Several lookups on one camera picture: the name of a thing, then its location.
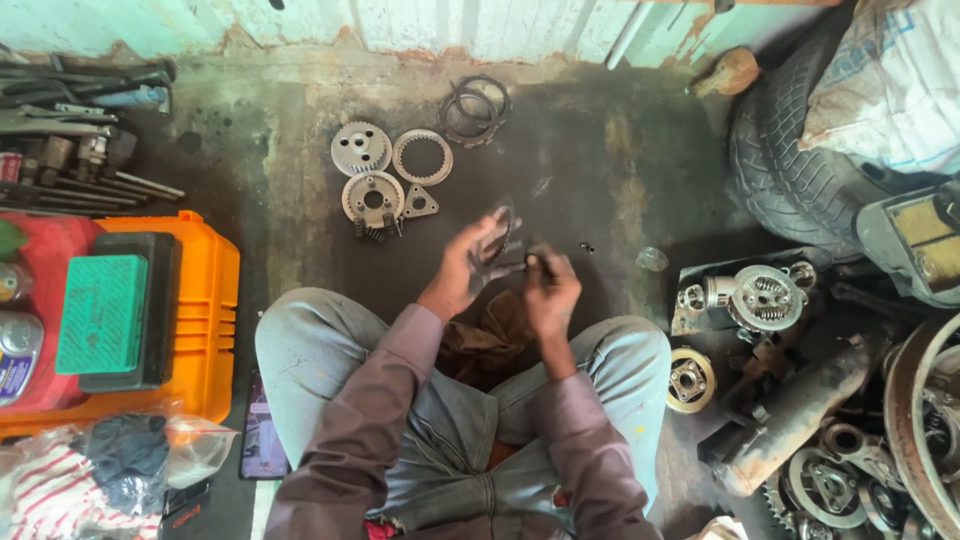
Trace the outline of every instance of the shirt sleeve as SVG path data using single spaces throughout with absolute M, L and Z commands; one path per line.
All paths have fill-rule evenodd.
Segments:
M 324 409 L 300 467 L 276 492 L 265 540 L 367 539 L 364 514 L 386 501 L 385 472 L 399 459 L 400 432 L 442 334 L 425 307 L 397 317 Z
M 630 446 L 611 424 L 587 374 L 546 384 L 530 407 L 563 490 L 571 495 L 577 538 L 659 539 L 643 516 L 647 494 L 636 481 Z

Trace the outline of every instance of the concrete floor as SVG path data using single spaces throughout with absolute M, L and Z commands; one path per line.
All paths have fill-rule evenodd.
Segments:
M 502 195 L 513 196 L 525 234 L 570 254 L 584 282 L 573 332 L 622 313 L 666 330 L 681 268 L 780 246 L 730 196 L 725 108 L 685 95 L 684 73 L 608 72 L 565 61 L 477 66 L 321 46 L 228 51 L 178 64 L 173 115 L 127 116 L 141 135 L 132 172 L 186 189 L 184 207 L 240 249 L 234 407 L 226 421 L 238 430 L 258 311 L 290 288 L 318 286 L 391 321 L 429 282 L 447 240 Z M 410 220 L 402 239 L 384 245 L 354 240 L 340 206 L 347 177 L 330 161 L 330 138 L 353 120 L 393 139 L 414 128 L 437 130 L 449 81 L 473 73 L 509 86 L 507 123 L 488 146 L 451 144 L 453 172 L 430 189 L 439 214 Z M 594 255 L 578 247 L 583 241 Z M 663 250 L 669 269 L 638 267 L 644 246 Z M 723 510 L 696 465 L 696 426 L 672 413 L 665 422 L 660 497 L 650 517 L 667 540 L 682 539 Z M 211 511 L 194 523 L 198 538 L 250 535 L 249 519 L 231 517 L 252 508 L 253 483 L 237 480 L 239 446 L 216 479 Z

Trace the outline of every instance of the phone screen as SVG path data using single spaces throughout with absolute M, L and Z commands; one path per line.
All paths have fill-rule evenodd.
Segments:
M 282 479 L 290 472 L 287 454 L 276 436 L 274 418 L 270 414 L 267 395 L 263 391 L 260 372 L 251 376 L 247 396 L 247 423 L 243 429 L 243 456 L 240 478 L 250 480 Z

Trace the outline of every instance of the striped cloth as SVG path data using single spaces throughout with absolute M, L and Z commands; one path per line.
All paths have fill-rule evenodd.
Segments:
M 16 508 L 2 540 L 67 540 L 83 529 L 126 529 L 143 540 L 156 540 L 162 516 L 133 517 L 109 507 L 93 481 L 90 460 L 67 445 L 68 433 L 36 439 L 40 446 L 21 465 L 13 489 Z

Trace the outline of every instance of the orange toolbox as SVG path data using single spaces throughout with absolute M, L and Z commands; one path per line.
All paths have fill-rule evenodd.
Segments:
M 171 233 L 182 248 L 173 373 L 156 390 L 91 394 L 65 410 L 3 415 L 0 438 L 31 435 L 64 424 L 83 425 L 130 411 L 169 408 L 212 422 L 230 411 L 233 323 L 240 280 L 240 252 L 196 212 L 177 217 L 97 220 L 108 233 Z

